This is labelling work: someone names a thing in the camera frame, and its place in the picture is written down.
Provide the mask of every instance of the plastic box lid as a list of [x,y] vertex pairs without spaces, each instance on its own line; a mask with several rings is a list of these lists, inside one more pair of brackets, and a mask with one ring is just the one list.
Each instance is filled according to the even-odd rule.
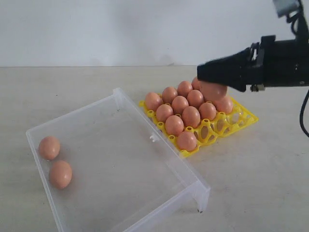
[[[48,135],[73,170],[63,190],[48,181],[55,160],[38,154]],[[120,88],[27,138],[60,232],[144,232],[190,199],[206,209],[210,187]]]

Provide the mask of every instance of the clear plastic container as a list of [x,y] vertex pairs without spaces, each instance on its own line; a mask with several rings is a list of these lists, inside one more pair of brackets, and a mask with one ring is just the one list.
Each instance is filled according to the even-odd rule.
[[[73,169],[64,190],[48,181],[55,160],[38,154],[48,135],[61,142],[55,160]],[[119,88],[27,138],[60,232],[144,232],[190,199],[206,209],[210,187]]]

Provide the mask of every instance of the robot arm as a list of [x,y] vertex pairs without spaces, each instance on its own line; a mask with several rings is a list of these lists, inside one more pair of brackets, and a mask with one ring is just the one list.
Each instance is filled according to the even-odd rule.
[[273,0],[278,17],[291,23],[294,40],[276,41],[263,36],[237,54],[212,60],[197,67],[200,81],[218,83],[238,91],[266,87],[309,86],[309,30],[301,0]]

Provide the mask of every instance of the black cable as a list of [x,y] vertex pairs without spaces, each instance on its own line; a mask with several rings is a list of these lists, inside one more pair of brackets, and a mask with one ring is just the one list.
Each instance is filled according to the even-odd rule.
[[305,133],[305,135],[307,135],[307,136],[309,137],[309,133],[308,133],[308,131],[306,130],[305,125],[304,125],[304,111],[305,111],[305,108],[306,108],[308,99],[309,99],[309,90],[308,90],[308,92],[307,92],[307,94],[306,94],[306,96],[305,96],[303,105],[301,106],[301,109],[300,109],[299,124],[300,124],[301,129],[302,129],[303,132]]

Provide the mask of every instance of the egg tray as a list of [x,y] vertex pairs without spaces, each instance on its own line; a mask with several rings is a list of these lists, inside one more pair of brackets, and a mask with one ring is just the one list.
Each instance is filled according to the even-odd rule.
[[181,156],[186,158],[196,153],[201,146],[207,146],[215,143],[218,137],[227,137],[259,120],[258,117],[252,114],[244,106],[239,104],[235,99],[231,98],[231,100],[234,104],[233,111],[231,113],[225,114],[224,112],[217,112],[216,118],[214,120],[209,121],[208,119],[203,119],[197,128],[185,128],[185,131],[193,132],[197,138],[197,147],[191,152],[180,150],[178,148],[176,137],[166,133],[164,122],[158,122],[155,117],[155,112],[153,110],[147,109],[145,101],[140,101],[139,106],[144,109],[144,112],[149,117],[149,119],[175,145],[175,147],[180,151]]

